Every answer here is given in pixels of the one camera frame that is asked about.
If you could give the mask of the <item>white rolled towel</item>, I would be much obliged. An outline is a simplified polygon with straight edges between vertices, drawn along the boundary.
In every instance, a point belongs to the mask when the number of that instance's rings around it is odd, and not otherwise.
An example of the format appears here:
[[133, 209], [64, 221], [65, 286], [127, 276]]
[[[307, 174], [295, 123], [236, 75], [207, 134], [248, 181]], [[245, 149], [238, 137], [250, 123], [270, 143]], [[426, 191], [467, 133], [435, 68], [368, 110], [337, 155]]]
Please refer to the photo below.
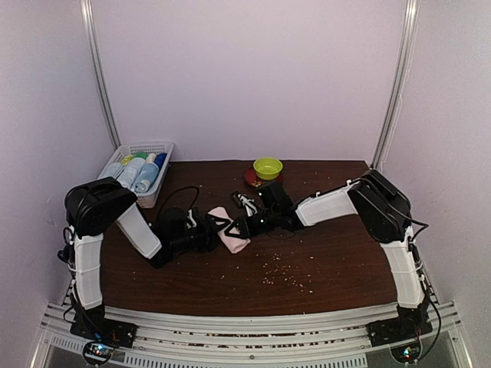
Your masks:
[[149, 153], [146, 157], [146, 163], [153, 163], [157, 155], [155, 153]]

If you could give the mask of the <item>pink towel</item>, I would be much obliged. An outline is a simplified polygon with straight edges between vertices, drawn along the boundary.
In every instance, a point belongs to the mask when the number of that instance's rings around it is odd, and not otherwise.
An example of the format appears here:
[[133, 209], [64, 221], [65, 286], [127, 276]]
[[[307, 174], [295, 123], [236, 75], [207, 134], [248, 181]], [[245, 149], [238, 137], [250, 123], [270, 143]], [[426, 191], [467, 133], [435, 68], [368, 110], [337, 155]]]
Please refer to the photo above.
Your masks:
[[[223, 218], [229, 217], [228, 212], [222, 206], [215, 207], [214, 209], [209, 210], [208, 213], [210, 213], [212, 215], [219, 216], [219, 217], [223, 217]], [[242, 239], [227, 237], [227, 236], [224, 235], [224, 230], [220, 231], [218, 233], [218, 236], [221, 239], [222, 243], [227, 247], [227, 249], [232, 254], [239, 253], [241, 250], [243, 250], [251, 242], [251, 240], [249, 238], [248, 239], [245, 239], [245, 240], [242, 240]]]

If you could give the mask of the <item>white plastic basket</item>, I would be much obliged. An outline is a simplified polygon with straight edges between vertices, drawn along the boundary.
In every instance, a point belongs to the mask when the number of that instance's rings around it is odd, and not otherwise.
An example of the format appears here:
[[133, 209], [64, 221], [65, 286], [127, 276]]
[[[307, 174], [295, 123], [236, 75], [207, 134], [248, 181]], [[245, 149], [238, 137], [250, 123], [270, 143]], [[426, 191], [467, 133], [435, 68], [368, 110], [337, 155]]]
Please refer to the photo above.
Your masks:
[[173, 148], [174, 143], [160, 141], [119, 146], [98, 178], [116, 179], [137, 195], [139, 207], [151, 209], [157, 203]]

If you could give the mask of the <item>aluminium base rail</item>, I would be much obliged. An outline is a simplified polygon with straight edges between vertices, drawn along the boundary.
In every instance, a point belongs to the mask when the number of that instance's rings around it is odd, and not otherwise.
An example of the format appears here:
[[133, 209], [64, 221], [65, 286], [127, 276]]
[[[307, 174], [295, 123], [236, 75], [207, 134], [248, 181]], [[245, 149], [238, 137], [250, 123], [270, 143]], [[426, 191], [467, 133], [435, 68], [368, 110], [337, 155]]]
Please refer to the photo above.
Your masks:
[[[62, 305], [48, 304], [27, 367], [89, 367], [85, 340], [70, 335]], [[441, 331], [415, 367], [477, 367], [455, 304], [438, 305]], [[111, 319], [137, 325], [133, 347], [116, 350], [102, 367], [405, 367], [394, 345], [374, 347], [366, 324], [396, 317], [395, 304], [276, 317], [191, 317], [107, 307]]]

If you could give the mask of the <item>red floral plate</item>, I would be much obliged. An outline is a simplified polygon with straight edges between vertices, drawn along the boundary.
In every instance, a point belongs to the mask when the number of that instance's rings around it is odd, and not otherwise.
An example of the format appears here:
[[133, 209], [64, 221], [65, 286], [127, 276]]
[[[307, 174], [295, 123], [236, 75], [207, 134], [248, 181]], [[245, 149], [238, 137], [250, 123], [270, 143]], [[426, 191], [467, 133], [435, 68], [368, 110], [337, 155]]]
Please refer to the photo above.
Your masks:
[[284, 177], [283, 177], [283, 174], [280, 173], [276, 178], [274, 179], [270, 179], [270, 180], [266, 180], [266, 179], [262, 179], [260, 178], [256, 171], [252, 168], [252, 167], [249, 167], [243, 174], [243, 179], [244, 179], [244, 182], [251, 186], [252, 188], [258, 188], [266, 183], [269, 183], [269, 182], [283, 182], [284, 180]]

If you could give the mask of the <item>green plastic bowl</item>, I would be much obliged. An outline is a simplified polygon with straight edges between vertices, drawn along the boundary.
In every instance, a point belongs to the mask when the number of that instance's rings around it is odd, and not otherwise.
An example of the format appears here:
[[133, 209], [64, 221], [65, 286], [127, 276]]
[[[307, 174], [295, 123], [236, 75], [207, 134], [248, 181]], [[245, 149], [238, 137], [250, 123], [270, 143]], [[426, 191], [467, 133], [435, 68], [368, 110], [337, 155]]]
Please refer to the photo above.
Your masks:
[[255, 174], [263, 180], [276, 179], [283, 170], [283, 163], [276, 158], [262, 157], [252, 165]]

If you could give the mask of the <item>blue polka dot towel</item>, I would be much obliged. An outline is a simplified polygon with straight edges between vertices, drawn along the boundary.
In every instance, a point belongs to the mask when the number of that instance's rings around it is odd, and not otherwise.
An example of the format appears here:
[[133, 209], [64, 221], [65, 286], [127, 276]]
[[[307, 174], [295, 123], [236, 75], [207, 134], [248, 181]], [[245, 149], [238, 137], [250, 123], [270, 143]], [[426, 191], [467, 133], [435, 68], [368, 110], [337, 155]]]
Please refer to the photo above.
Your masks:
[[145, 163], [133, 184], [135, 193], [147, 192], [158, 177], [159, 171], [160, 168], [156, 163]]

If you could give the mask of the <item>yellow rolled towel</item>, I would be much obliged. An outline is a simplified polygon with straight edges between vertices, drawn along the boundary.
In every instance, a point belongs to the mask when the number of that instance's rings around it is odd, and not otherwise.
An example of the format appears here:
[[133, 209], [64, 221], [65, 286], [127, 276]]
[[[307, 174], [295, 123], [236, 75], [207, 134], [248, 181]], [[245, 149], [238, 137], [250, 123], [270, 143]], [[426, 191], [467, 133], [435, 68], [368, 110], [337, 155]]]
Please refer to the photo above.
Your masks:
[[126, 155], [121, 161], [120, 161], [120, 164], [125, 166], [127, 165], [131, 160], [133, 159], [133, 155], [129, 154], [129, 155]]

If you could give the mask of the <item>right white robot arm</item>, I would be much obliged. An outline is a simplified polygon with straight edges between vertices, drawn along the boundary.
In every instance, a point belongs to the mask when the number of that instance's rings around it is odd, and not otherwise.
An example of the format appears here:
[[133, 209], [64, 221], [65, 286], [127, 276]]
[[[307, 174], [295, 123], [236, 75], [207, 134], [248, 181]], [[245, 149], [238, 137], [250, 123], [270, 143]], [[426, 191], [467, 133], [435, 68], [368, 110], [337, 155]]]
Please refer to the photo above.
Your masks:
[[225, 228], [225, 236], [245, 240], [277, 228], [296, 232], [357, 215], [367, 233], [384, 250], [397, 290], [397, 316], [367, 326], [372, 344], [417, 338], [431, 332], [430, 297], [415, 242], [418, 233], [413, 229], [417, 220], [410, 213], [409, 199], [382, 174], [370, 169], [344, 186], [316, 192], [298, 202], [293, 202], [277, 181], [258, 187], [257, 192], [263, 203], [261, 208], [242, 193], [231, 195], [246, 214]]

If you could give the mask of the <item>right aluminium frame post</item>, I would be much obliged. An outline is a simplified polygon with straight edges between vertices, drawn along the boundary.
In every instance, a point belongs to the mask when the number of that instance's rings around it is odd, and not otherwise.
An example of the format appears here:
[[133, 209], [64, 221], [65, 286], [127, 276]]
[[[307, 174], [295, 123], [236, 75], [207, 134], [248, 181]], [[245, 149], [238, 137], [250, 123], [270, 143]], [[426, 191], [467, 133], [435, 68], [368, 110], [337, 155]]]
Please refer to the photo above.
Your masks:
[[392, 88], [390, 90], [383, 125], [371, 162], [371, 168], [373, 169], [382, 170], [382, 166], [387, 160], [390, 145], [394, 137], [402, 104], [404, 84], [407, 80], [408, 74], [410, 73], [410, 63], [414, 50], [414, 39], [417, 30], [419, 7], [420, 1], [406, 1], [404, 23], [401, 32], [400, 47]]

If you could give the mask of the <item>green rolled towel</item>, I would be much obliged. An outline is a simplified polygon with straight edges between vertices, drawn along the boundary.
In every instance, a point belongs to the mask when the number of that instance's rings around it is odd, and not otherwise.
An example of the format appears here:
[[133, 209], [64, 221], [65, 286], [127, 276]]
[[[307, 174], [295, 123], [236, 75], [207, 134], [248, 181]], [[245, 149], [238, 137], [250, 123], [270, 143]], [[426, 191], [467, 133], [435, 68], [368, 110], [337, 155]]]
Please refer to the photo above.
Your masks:
[[134, 155], [133, 155], [134, 158], [141, 158], [141, 159], [146, 159], [148, 157], [148, 154], [146, 152], [143, 152], [143, 151], [139, 151], [139, 152], [136, 152]]

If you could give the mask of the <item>dark blue rolled towel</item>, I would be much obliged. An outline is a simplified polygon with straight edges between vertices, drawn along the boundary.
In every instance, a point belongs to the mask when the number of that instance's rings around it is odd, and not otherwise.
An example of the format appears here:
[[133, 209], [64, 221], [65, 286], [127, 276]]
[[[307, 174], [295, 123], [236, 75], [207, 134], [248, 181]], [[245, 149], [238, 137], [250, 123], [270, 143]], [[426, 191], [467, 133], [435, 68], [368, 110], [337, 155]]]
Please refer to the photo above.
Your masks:
[[165, 163], [166, 157], [166, 153], [160, 153], [156, 156], [153, 162], [161, 169], [163, 167], [163, 164]]

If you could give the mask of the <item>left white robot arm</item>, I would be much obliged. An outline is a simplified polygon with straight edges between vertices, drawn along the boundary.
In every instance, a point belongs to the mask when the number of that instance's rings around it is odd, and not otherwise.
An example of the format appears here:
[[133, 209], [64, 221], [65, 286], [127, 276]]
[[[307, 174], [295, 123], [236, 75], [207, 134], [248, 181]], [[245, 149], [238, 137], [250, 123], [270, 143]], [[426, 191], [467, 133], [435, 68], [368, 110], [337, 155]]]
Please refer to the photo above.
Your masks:
[[221, 215], [200, 215], [196, 207], [172, 207], [150, 224], [136, 194], [112, 177], [74, 187], [64, 205], [68, 225], [58, 257], [73, 278], [71, 333], [124, 346], [131, 345], [136, 327], [105, 317], [101, 291], [101, 246], [109, 227], [117, 225], [140, 255], [160, 269], [188, 251], [211, 252], [219, 244], [219, 231], [231, 223]]

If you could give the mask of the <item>light blue rolled towel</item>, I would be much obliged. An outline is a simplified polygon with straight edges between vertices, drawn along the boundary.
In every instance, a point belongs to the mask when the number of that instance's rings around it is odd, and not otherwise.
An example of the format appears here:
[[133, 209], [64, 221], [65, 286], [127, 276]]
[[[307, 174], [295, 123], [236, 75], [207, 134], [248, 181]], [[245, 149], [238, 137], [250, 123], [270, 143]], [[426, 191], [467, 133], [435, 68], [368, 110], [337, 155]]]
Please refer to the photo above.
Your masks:
[[144, 164], [145, 159], [141, 158], [133, 158], [125, 166], [119, 162], [110, 163], [99, 175], [99, 178], [116, 179], [124, 188], [130, 189]]

